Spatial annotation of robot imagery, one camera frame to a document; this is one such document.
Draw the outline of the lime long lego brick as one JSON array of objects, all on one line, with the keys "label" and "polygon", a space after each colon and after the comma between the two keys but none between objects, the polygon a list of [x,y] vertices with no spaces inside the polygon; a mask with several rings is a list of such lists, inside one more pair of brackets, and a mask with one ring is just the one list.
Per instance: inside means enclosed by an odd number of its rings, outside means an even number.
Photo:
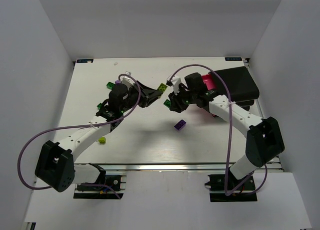
[{"label": "lime long lego brick", "polygon": [[167,89],[167,85],[164,84],[164,83],[161,83],[158,87],[158,90],[161,91],[161,92],[164,92],[166,89]]}]

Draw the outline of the pink top drawer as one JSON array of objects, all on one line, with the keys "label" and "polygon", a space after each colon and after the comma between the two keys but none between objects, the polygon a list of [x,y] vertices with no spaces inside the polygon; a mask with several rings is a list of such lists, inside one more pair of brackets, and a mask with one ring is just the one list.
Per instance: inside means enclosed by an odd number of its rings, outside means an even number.
[{"label": "pink top drawer", "polygon": [[205,75],[202,75],[201,77],[208,90],[212,90],[216,88],[216,85],[214,83],[214,80],[211,74],[205,74]]}]

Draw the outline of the purple two-by-two-long lego brick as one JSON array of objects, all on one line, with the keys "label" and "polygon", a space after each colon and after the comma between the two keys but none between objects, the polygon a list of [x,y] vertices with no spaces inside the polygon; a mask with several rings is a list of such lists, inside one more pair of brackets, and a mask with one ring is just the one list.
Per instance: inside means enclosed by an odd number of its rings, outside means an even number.
[{"label": "purple two-by-two-long lego brick", "polygon": [[174,128],[177,130],[177,131],[181,131],[185,126],[186,126],[186,122],[181,119],[175,126]]}]

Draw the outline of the black drawer cabinet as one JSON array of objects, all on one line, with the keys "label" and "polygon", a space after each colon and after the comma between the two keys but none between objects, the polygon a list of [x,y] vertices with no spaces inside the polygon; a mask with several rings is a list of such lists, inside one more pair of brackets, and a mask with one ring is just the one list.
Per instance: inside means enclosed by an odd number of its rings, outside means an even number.
[{"label": "black drawer cabinet", "polygon": [[245,110],[249,110],[260,96],[259,89],[245,66],[217,70],[212,75],[215,91],[227,95],[227,86],[231,100]]}]

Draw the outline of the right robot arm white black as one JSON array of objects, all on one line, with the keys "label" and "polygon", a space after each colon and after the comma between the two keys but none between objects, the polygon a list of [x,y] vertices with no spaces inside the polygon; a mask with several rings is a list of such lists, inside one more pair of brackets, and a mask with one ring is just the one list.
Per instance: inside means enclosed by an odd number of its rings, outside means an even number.
[{"label": "right robot arm white black", "polygon": [[284,151],[276,119],[256,116],[232,103],[217,89],[208,89],[199,73],[186,76],[184,84],[178,76],[169,77],[167,85],[173,87],[169,94],[171,111],[180,113],[195,104],[229,122],[246,138],[245,154],[228,170],[235,179],[245,178]]}]

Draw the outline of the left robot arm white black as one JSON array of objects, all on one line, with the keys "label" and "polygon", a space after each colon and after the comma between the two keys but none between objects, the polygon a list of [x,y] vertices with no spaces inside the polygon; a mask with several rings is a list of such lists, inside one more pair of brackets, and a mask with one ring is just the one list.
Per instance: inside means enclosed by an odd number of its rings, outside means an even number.
[{"label": "left robot arm white black", "polygon": [[140,82],[119,83],[112,87],[88,128],[80,128],[58,142],[47,141],[41,149],[35,175],[57,192],[65,191],[71,184],[105,183],[106,171],[96,164],[75,165],[76,159],[99,138],[114,131],[123,121],[124,112],[135,105],[148,107],[162,92]]}]

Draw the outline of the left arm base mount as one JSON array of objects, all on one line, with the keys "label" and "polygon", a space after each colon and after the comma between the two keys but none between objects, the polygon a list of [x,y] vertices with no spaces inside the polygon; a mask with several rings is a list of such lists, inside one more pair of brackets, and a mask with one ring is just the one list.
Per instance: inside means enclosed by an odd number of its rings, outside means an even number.
[{"label": "left arm base mount", "polygon": [[126,188],[127,176],[108,173],[96,164],[75,166],[74,199],[120,200]]}]

